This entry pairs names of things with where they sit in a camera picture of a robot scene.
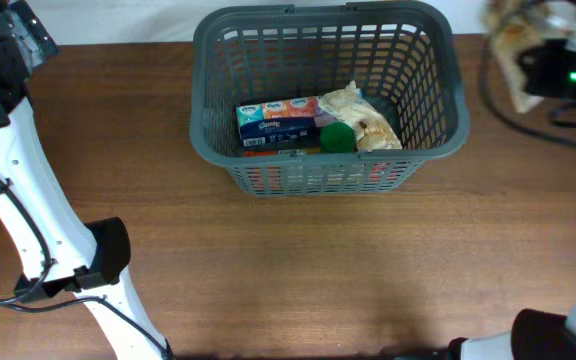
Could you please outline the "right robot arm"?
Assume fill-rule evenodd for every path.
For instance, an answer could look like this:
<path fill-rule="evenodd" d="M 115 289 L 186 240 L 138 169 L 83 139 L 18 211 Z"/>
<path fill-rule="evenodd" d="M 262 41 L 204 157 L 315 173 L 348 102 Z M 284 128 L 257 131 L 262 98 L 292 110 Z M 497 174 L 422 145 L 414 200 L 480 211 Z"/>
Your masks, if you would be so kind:
<path fill-rule="evenodd" d="M 576 359 L 576 302 L 568 315 L 520 311 L 510 331 L 452 340 L 442 359 Z"/>

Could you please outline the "beige pouch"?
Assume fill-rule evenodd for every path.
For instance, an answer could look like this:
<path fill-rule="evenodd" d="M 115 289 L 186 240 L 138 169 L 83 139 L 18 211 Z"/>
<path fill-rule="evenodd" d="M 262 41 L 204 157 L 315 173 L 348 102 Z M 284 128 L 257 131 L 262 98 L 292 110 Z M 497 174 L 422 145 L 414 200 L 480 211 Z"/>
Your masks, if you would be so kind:
<path fill-rule="evenodd" d="M 321 96 L 318 105 L 321 110 L 353 129 L 359 151 L 403 149 L 385 116 L 363 98 L 354 80 L 342 89 Z"/>

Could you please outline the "orange pasta package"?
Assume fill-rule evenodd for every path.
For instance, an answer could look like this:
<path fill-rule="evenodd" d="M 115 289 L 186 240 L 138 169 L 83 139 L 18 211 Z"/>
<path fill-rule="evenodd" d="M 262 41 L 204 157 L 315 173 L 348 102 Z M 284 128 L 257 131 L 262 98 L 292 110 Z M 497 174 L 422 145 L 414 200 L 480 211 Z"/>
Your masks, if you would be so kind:
<path fill-rule="evenodd" d="M 229 171 L 236 185 L 256 196 L 389 191 L 399 184 L 406 164 L 360 162 L 354 164 L 248 165 Z"/>

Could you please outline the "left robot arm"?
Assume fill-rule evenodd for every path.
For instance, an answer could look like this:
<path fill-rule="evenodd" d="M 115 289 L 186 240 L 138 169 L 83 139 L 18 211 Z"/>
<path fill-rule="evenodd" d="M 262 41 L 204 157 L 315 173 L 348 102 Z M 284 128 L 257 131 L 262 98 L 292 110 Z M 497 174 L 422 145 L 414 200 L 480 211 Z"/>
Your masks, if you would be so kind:
<path fill-rule="evenodd" d="M 0 307 L 22 313 L 85 305 L 120 359 L 171 359 L 129 273 L 131 246 L 118 217 L 84 223 L 42 149 L 27 81 L 58 53 L 25 1 L 0 1 L 0 220 L 22 273 Z M 70 301 L 42 306 L 60 292 Z"/>

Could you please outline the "tissue pack multipack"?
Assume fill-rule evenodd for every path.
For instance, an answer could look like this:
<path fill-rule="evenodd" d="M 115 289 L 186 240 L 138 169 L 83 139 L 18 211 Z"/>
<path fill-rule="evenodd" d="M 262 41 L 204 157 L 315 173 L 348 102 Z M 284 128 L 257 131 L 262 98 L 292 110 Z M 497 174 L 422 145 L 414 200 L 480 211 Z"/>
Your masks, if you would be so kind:
<path fill-rule="evenodd" d="M 244 105 L 235 108 L 242 145 L 260 147 L 318 135 L 338 119 L 319 106 L 317 96 Z"/>

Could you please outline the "green lid jar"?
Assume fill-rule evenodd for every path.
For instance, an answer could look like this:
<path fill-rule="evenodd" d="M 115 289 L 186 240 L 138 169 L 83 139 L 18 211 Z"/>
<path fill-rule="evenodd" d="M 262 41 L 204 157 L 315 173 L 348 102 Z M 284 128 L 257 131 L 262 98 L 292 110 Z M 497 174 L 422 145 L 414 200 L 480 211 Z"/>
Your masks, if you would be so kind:
<path fill-rule="evenodd" d="M 322 153 L 352 153 L 355 151 L 354 130 L 343 122 L 333 122 L 320 131 Z"/>

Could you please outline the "brown paper bag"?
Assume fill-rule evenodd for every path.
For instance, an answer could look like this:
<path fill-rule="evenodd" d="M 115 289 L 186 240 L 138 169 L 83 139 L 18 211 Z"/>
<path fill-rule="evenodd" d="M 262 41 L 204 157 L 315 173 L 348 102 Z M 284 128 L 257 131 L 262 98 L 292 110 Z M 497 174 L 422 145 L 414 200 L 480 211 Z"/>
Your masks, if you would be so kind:
<path fill-rule="evenodd" d="M 518 57 L 521 52 L 544 43 L 542 20 L 549 13 L 543 1 L 489 0 L 482 16 L 486 28 L 496 35 L 492 54 L 499 63 L 515 110 L 525 114 L 537 106 L 542 97 L 529 95 L 524 86 L 527 76 Z"/>

